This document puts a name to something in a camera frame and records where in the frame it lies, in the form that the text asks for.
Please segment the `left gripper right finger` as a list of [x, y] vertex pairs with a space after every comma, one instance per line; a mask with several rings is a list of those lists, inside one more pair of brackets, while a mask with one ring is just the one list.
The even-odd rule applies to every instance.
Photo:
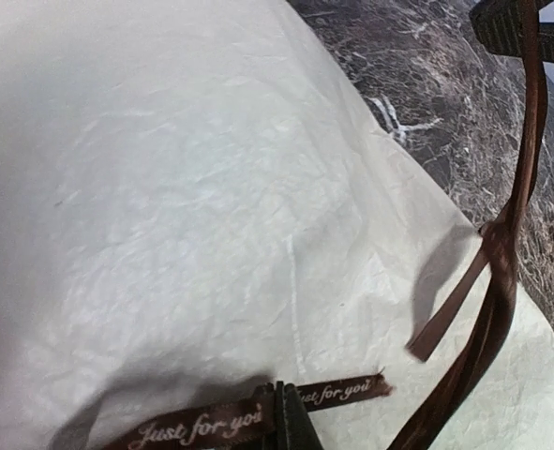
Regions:
[[322, 450], [322, 443], [293, 384], [284, 387], [284, 443], [289, 450]]

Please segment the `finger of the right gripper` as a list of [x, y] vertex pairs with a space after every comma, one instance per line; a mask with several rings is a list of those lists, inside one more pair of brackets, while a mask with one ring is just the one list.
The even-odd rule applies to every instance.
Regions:
[[[489, 53], [523, 57], [520, 2], [511, 0], [479, 1], [469, 13], [477, 40]], [[539, 56], [554, 64], [554, 22], [538, 25]]]

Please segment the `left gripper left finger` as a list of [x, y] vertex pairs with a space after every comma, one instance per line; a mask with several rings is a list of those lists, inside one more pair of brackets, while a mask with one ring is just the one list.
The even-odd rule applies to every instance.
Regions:
[[275, 388], [275, 448], [286, 450], [286, 427], [284, 407], [284, 382], [278, 381]]

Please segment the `black twine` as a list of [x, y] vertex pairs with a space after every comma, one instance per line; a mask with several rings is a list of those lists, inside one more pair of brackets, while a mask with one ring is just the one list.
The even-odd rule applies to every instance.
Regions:
[[[538, 3], [519, 1], [526, 75], [525, 116], [511, 196], [481, 231], [482, 243], [468, 270], [437, 313], [409, 342], [427, 360], [456, 317], [474, 281], [490, 271], [487, 292], [466, 346], [427, 399], [392, 441], [395, 449], [426, 449], [480, 382], [507, 338], [517, 297], [517, 241], [537, 176], [547, 119], [547, 82], [539, 56]], [[390, 395], [381, 374], [296, 386], [308, 416]], [[169, 412], [151, 418], [112, 442], [114, 449], [276, 449], [276, 383], [227, 404]]]

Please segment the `peach wrapping paper sheet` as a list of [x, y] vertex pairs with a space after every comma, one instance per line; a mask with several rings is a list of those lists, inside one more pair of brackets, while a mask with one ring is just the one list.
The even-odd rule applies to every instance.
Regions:
[[[156, 416], [381, 374], [315, 411], [392, 441], [490, 271], [408, 349], [507, 201], [524, 69], [469, 1], [0, 1], [0, 449], [114, 449]], [[426, 449], [554, 449], [554, 331], [507, 338]]]

